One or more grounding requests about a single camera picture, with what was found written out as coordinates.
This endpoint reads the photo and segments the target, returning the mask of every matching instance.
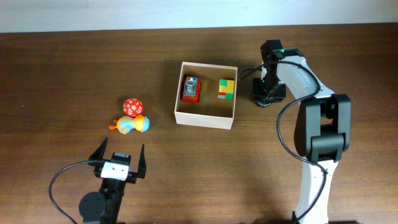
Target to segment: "red ball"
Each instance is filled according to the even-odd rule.
[[[141,103],[140,100],[131,98],[124,102],[123,104],[123,111],[127,116],[135,117],[139,114],[142,114],[144,110],[144,105]]]

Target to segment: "table surface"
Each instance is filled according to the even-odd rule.
[[[53,175],[86,160],[109,137],[112,152],[146,146],[147,175],[127,185],[119,221],[127,223],[272,223],[288,220],[299,199],[299,161],[280,145],[282,103],[257,107],[251,78],[238,83],[231,130],[177,125],[181,62],[261,63],[267,39],[298,47],[319,79],[352,101],[351,145],[333,176],[331,221],[398,220],[398,24],[274,26],[0,34],[0,219],[68,223],[51,204]],[[151,121],[146,133],[108,126],[136,97]],[[294,147],[298,106],[282,134]],[[101,180],[80,166],[62,174],[53,194],[78,222],[84,194]]]

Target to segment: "puzzle cube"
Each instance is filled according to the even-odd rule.
[[[220,88],[218,90],[218,98],[232,100],[234,96],[234,80],[220,80]]]

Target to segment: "open box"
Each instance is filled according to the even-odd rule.
[[[237,72],[237,67],[182,62],[174,109],[177,124],[231,129],[235,113]],[[182,101],[183,84],[188,76],[197,77],[201,81],[198,103]],[[220,79],[235,81],[232,100],[218,98]]]

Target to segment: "box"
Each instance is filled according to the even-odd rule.
[[[237,67],[182,62],[174,108],[177,124],[231,129],[235,114],[237,75]],[[187,76],[200,78],[198,103],[182,101],[183,84]],[[218,98],[220,79],[235,81],[232,100]]]

